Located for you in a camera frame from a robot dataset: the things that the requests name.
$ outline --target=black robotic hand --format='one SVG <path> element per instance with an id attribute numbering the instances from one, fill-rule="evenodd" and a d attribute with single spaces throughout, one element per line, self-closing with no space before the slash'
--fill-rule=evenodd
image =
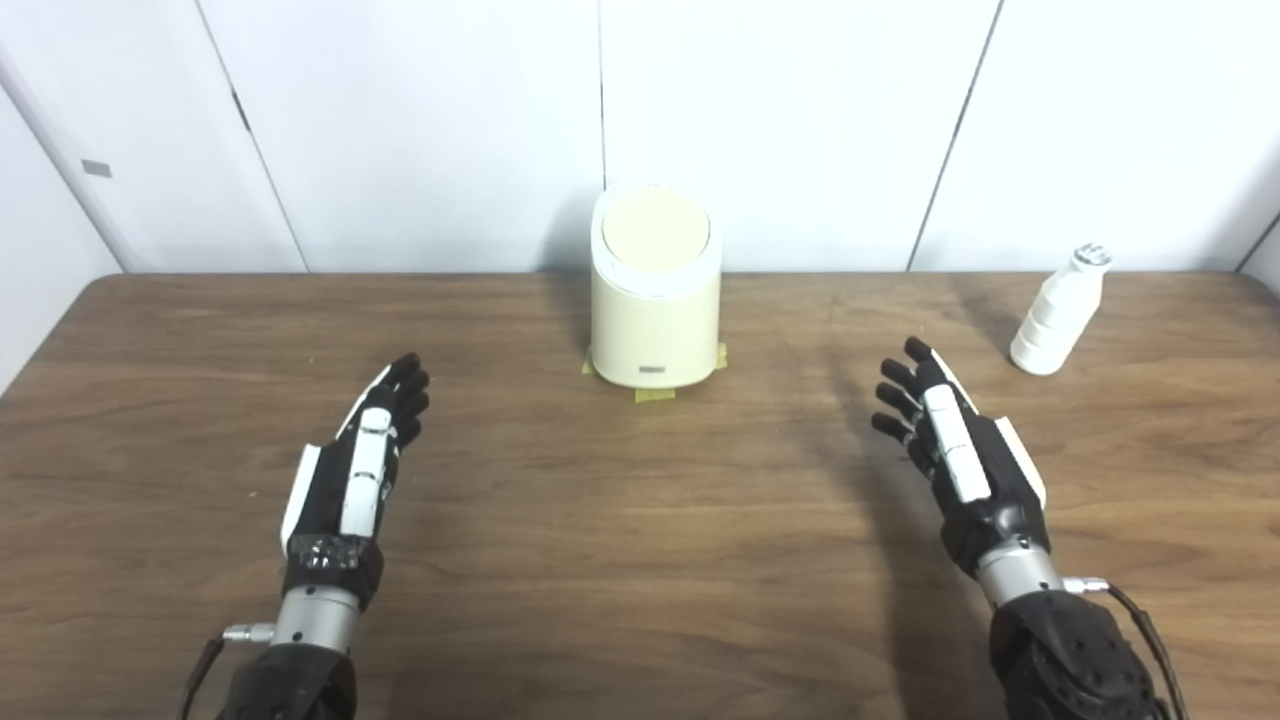
<path id="1" fill-rule="evenodd" d="M 876 397 L 901 419 L 872 425 L 906 447 L 942 511 L 942 543 L 995 609 L 991 664 L 1014 720 L 1167 717 L 1151 676 L 1111 614 L 1079 597 L 1110 591 L 1160 659 L 1185 719 L 1172 670 L 1149 618 L 1101 578 L 1062 578 L 1050 560 L 1044 484 L 1007 418 L 980 415 L 942 357 L 919 338 L 904 347 L 915 370 L 887 359 Z"/>
<path id="2" fill-rule="evenodd" d="M 929 480 L 942 510 L 942 544 L 956 565 L 975 577 L 979 560 L 1002 544 L 1050 551 L 1044 484 L 1007 418 L 979 415 L 951 369 L 919 338 L 908 338 L 911 372 L 886 359 L 876 397 L 901 413 L 883 413 L 872 425 L 904 446 Z"/>
<path id="3" fill-rule="evenodd" d="M 348 657 L 360 615 L 378 592 L 378 547 L 401 450 L 421 432 L 428 375 L 408 354 L 356 398 L 333 442 L 307 445 L 294 475 L 280 543 L 283 601 L 275 623 L 232 625 L 205 646 L 184 688 L 179 720 L 227 642 L 269 643 L 232 678 L 225 720 L 351 720 L 356 670 Z"/>

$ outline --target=wooden table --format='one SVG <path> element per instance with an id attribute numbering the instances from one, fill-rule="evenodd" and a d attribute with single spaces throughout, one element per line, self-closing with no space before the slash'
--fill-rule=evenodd
<path id="1" fill-rule="evenodd" d="M 1002 717 L 980 593 L 868 428 L 916 333 L 1015 420 L 1059 568 L 1151 610 L 1197 717 L 1276 717 L 1280 305 L 1112 275 L 1034 378 L 1004 351 L 1039 279 L 730 277 L 730 368 L 640 405 L 580 373 L 580 277 L 100 281 L 0 398 L 0 716 L 169 717 L 205 638 L 274 619 L 302 443 L 412 348 L 433 404 L 355 650 L 364 720 Z"/>

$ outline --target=white wall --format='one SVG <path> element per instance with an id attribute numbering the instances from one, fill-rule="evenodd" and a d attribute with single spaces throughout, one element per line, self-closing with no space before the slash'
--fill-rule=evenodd
<path id="1" fill-rule="evenodd" d="M 585 265 L 589 0 L 202 0 L 314 270 Z"/>
<path id="2" fill-rule="evenodd" d="M 125 269 L 303 269 L 195 3 L 0 1 L 0 79 Z"/>
<path id="3" fill-rule="evenodd" d="M 1267 283 L 1271 292 L 1280 295 L 1280 223 L 1276 223 L 1262 245 L 1244 265 L 1244 272 Z"/>
<path id="4" fill-rule="evenodd" d="M 605 176 L 705 200 L 731 270 L 1234 268 L 1280 4 L 1006 0 L 952 146 L 996 8 L 0 0 L 0 81 L 127 270 L 582 266 Z"/>
<path id="5" fill-rule="evenodd" d="M 120 266 L 0 91 L 0 393 L 81 290 Z"/>
<path id="6" fill-rule="evenodd" d="M 1234 269 L 1280 209 L 1280 4 L 1007 0 L 914 269 Z"/>
<path id="7" fill-rule="evenodd" d="M 604 0 L 605 168 L 724 224 L 730 270 L 901 270 L 995 0 Z"/>

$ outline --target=robot finger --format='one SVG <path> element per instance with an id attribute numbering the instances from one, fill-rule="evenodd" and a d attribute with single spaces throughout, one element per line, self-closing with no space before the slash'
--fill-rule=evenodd
<path id="1" fill-rule="evenodd" d="M 908 357 L 915 360 L 916 365 L 928 363 L 937 356 L 932 347 L 915 336 L 906 338 L 906 343 L 902 345 L 902 351 L 906 352 Z"/>
<path id="2" fill-rule="evenodd" d="M 358 413 L 364 413 L 365 410 L 376 407 L 394 416 L 397 405 L 399 402 L 396 400 L 396 391 L 384 384 L 378 384 L 369 388 L 369 392 L 365 393 L 365 401 L 360 404 L 357 410 Z M 358 420 L 358 413 L 353 414 L 352 420 Z"/>
<path id="3" fill-rule="evenodd" d="M 911 398 L 920 398 L 920 384 L 916 382 L 915 373 L 913 373 L 906 365 L 893 360 L 892 357 L 886 357 L 881 363 L 881 374 L 902 386 L 902 389 L 906 391 Z"/>
<path id="4" fill-rule="evenodd" d="M 902 388 L 888 383 L 879 383 L 876 386 L 876 397 L 884 405 L 901 413 L 909 424 L 915 425 L 920 421 L 923 413 L 920 405 L 911 400 L 911 396 L 906 395 Z"/>
<path id="5" fill-rule="evenodd" d="M 399 383 L 399 387 L 396 388 L 396 395 L 399 396 L 402 401 L 407 400 L 426 389 L 426 386 L 430 384 L 430 382 L 431 378 L 426 374 L 426 370 L 420 369 Z"/>
<path id="6" fill-rule="evenodd" d="M 892 415 L 886 415 L 884 413 L 876 413 L 872 415 L 872 428 L 877 432 L 887 434 L 902 445 L 915 439 L 915 428 L 908 425 L 897 418 L 893 418 Z"/>
<path id="7" fill-rule="evenodd" d="M 933 360 L 925 360 L 920 363 L 920 366 L 915 369 L 915 382 L 920 386 L 920 404 L 924 404 L 924 393 L 937 386 L 947 384 L 947 375 L 942 372 Z"/>
<path id="8" fill-rule="evenodd" d="M 416 418 L 426 406 L 430 405 L 425 392 L 420 392 L 412 397 L 404 400 L 397 400 L 396 411 L 392 414 L 392 421 L 399 424 L 401 420 L 407 420 Z"/>
<path id="9" fill-rule="evenodd" d="M 404 446 L 417 439 L 420 434 L 422 434 L 422 421 L 417 418 L 408 418 L 396 424 L 396 445 L 401 450 L 404 450 Z"/>
<path id="10" fill-rule="evenodd" d="M 422 369 L 422 359 L 417 356 L 417 352 L 406 352 L 394 363 L 383 370 L 379 377 L 379 384 L 384 384 L 394 388 L 402 384 L 404 380 L 412 378 L 419 370 Z"/>
<path id="11" fill-rule="evenodd" d="M 920 438 L 915 438 L 906 443 L 906 456 L 911 459 L 911 462 L 920 471 L 920 474 L 924 475 L 924 479 L 929 480 L 932 484 L 937 478 L 938 462 L 933 459 L 933 455 L 925 450 Z"/>
<path id="12" fill-rule="evenodd" d="M 920 413 L 920 420 L 915 424 L 915 437 L 920 441 L 920 447 L 933 456 L 936 462 L 942 460 L 938 454 L 938 433 L 933 429 L 933 420 L 928 413 Z"/>

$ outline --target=black cable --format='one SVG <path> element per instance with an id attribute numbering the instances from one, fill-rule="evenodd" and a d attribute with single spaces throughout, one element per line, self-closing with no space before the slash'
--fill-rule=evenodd
<path id="1" fill-rule="evenodd" d="M 1142 633 L 1142 639 L 1147 641 L 1147 647 L 1156 656 L 1156 665 L 1160 665 L 1160 673 L 1165 676 L 1165 684 L 1169 685 L 1169 697 L 1172 701 L 1174 714 L 1178 716 L 1178 720 L 1188 720 L 1183 688 L 1178 684 L 1178 676 L 1174 674 L 1174 661 L 1169 657 L 1169 651 L 1165 650 L 1165 643 L 1161 642 L 1160 633 L 1156 632 L 1156 625 L 1151 621 L 1151 615 L 1147 615 L 1146 610 L 1138 607 L 1137 602 L 1129 600 L 1129 596 L 1120 591 L 1120 588 L 1110 585 L 1107 587 L 1107 592 L 1129 611 L 1133 624 L 1138 625 L 1138 632 Z"/>
<path id="2" fill-rule="evenodd" d="M 205 675 L 209 674 L 209 669 L 214 666 L 218 653 L 223 651 L 223 646 L 225 644 L 227 641 L 221 635 L 218 635 L 206 642 L 205 650 L 200 651 L 200 659 L 196 660 L 196 666 L 191 669 L 187 684 L 182 688 L 182 698 L 178 701 L 178 720 L 187 720 L 187 715 L 191 712 L 191 703 L 196 700 L 196 691 L 205 682 Z"/>

